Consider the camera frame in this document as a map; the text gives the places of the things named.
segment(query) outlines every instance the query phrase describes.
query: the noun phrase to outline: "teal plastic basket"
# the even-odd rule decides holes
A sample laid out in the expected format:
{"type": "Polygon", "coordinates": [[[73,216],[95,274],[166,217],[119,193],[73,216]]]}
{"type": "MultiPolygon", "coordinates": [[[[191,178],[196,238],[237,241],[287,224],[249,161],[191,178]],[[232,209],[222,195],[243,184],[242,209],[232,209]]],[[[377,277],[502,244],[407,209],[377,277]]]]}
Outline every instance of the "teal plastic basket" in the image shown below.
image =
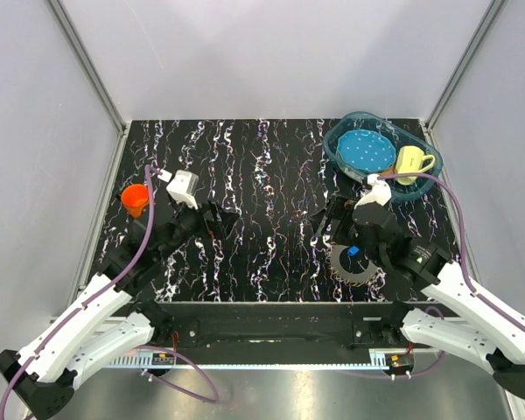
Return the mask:
{"type": "MultiPolygon", "coordinates": [[[[416,146],[422,149],[426,155],[434,155],[436,157],[436,163],[426,172],[434,177],[439,176],[439,173],[444,167],[444,162],[439,152],[425,141],[420,140],[418,137],[411,135],[403,129],[399,129],[377,115],[369,114],[368,112],[353,112],[342,118],[337,125],[326,133],[323,145],[331,161],[348,177],[357,182],[361,183],[368,177],[369,173],[353,167],[350,163],[344,161],[337,152],[339,138],[350,130],[370,130],[381,134],[393,144],[397,155],[403,146],[416,146]]],[[[401,185],[393,179],[390,179],[388,182],[393,193],[393,202],[419,199],[426,194],[434,184],[434,181],[426,178],[418,178],[414,184],[408,186],[401,185]]]]}

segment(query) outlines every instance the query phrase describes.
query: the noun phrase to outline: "polka dot plate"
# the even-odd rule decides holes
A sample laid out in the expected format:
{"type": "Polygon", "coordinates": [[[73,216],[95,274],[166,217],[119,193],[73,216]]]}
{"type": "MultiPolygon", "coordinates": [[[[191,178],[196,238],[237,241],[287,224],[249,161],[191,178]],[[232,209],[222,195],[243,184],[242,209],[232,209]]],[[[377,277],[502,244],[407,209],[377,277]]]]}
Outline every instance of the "polka dot plate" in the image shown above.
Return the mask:
{"type": "Polygon", "coordinates": [[[352,129],[339,138],[337,154],[347,164],[365,172],[381,172],[396,160],[395,146],[369,129],[352,129]]]}

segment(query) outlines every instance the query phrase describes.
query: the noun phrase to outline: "black marble tabletop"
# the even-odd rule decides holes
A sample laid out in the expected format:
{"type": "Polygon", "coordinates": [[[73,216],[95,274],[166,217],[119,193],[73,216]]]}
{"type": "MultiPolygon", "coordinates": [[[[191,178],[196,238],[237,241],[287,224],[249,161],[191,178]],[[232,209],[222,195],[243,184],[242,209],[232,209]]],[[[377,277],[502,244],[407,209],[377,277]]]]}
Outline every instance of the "black marble tabletop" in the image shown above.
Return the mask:
{"type": "MultiPolygon", "coordinates": [[[[152,282],[160,302],[362,302],[424,300],[408,283],[379,273],[351,286],[331,271],[330,247],[315,238],[309,216],[333,193],[358,197],[360,186],[337,173],[323,135],[338,120],[134,121],[94,255],[92,273],[131,222],[116,195],[144,182],[144,165],[199,175],[197,201],[216,200],[241,215],[222,242],[191,239],[152,282]]],[[[417,120],[392,123],[424,139],[417,120]]],[[[166,194],[154,180],[156,202],[166,194]]],[[[434,185],[421,199],[391,205],[415,235],[448,248],[457,243],[434,185]]]]}

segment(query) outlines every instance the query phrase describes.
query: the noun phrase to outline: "white wall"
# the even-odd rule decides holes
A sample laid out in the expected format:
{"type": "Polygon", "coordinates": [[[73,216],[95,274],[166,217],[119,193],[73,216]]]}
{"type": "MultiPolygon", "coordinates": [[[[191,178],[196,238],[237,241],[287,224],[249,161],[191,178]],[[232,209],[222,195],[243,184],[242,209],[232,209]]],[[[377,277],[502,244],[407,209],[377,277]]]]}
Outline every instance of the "white wall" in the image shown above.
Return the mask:
{"type": "Polygon", "coordinates": [[[489,0],[64,0],[123,118],[427,117],[489,0]]]}
{"type": "Polygon", "coordinates": [[[45,2],[0,0],[0,351],[66,307],[115,143],[45,2]]]}
{"type": "Polygon", "coordinates": [[[525,312],[525,0],[508,3],[434,134],[482,283],[525,312]]]}

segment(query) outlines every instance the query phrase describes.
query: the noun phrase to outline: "metallic floor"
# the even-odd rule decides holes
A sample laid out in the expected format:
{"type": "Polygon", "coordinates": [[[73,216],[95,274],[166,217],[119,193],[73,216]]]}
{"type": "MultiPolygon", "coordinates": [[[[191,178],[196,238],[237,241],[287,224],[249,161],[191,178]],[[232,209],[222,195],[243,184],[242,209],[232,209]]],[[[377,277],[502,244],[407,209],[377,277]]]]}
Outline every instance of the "metallic floor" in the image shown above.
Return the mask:
{"type": "MultiPolygon", "coordinates": [[[[433,361],[416,356],[416,369],[433,361]]],[[[378,381],[347,372],[209,371],[220,396],[218,405],[194,400],[138,372],[103,369],[82,388],[56,420],[508,420],[504,396],[490,375],[452,356],[421,378],[378,381]]],[[[193,371],[165,379],[209,395],[193,371]]]]}

